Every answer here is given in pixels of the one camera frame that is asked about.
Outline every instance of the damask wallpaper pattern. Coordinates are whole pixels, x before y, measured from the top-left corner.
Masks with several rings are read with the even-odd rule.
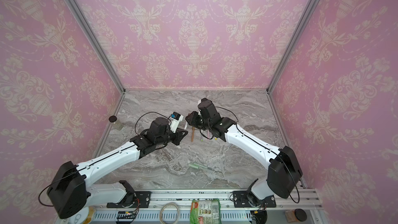
[[[92,157],[120,93],[63,0],[1,0],[0,52],[1,222],[54,223],[38,193]]]
[[[273,97],[331,224],[397,223],[396,0],[320,0]]]
[[[77,0],[125,88],[266,88],[308,0]]]

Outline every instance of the metal corner post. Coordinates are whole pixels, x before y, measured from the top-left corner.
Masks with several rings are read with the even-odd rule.
[[[268,87],[268,92],[272,94],[275,89],[275,86],[282,75],[283,69],[286,67],[286,64],[291,56],[292,52],[294,51],[296,44],[299,42],[301,34],[304,32],[304,29],[309,22],[312,13],[314,12],[316,5],[318,4],[319,0],[308,0],[307,5],[304,8],[303,14],[297,24],[295,31],[293,32],[292,37],[290,38],[289,43],[287,44],[286,50],[282,56],[281,62],[279,63],[278,67],[276,68],[275,74],[271,79],[271,83]]]
[[[69,10],[72,12],[73,16],[75,17],[77,23],[82,28],[82,31],[86,35],[88,41],[91,43],[93,49],[97,53],[99,59],[101,60],[105,70],[108,72],[109,76],[111,77],[112,81],[118,88],[118,90],[123,94],[125,88],[120,81],[119,77],[117,76],[116,71],[113,69],[112,64],[108,60],[104,50],[102,49],[100,43],[98,42],[92,28],[90,27],[87,19],[84,17],[82,10],[80,9],[76,0],[64,0],[69,7]]]

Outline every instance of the barcode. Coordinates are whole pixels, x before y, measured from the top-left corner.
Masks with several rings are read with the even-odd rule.
[[[212,212],[212,217],[213,219],[219,219],[220,218],[220,211],[218,209],[218,202],[212,202],[211,203],[211,212]]]

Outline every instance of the black mounting plate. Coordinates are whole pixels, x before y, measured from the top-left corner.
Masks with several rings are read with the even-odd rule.
[[[135,192],[137,198],[140,200],[140,208],[148,208],[149,207],[149,202],[150,202],[150,191],[136,191]],[[132,208],[135,208],[137,205],[133,203],[131,206]],[[122,204],[120,203],[107,203],[106,205],[107,208],[122,208]]]
[[[248,200],[248,193],[246,191],[233,191],[232,196],[234,199],[235,208],[252,208]],[[276,208],[274,195],[266,197],[264,202],[267,208]]]

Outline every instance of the robotic arm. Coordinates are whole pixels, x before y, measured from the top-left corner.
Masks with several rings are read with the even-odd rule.
[[[267,170],[268,176],[256,180],[248,188],[248,201],[258,206],[268,196],[276,194],[288,198],[302,171],[293,150],[287,146],[283,149],[268,144],[246,132],[234,120],[221,117],[212,101],[203,98],[198,104],[199,112],[193,111],[186,117],[189,125],[202,130],[209,130],[214,137],[236,145]]]
[[[136,197],[128,182],[94,183],[120,166],[155,151],[158,145],[166,146],[172,142],[178,146],[188,134],[188,131],[177,128],[182,120],[183,116],[176,112],[171,115],[171,125],[166,118],[156,118],[149,129],[113,151],[76,165],[70,161],[62,164],[47,190],[58,216],[61,219],[74,216],[74,223],[79,223],[84,221],[83,216],[88,215],[89,206],[109,202],[131,205]]]

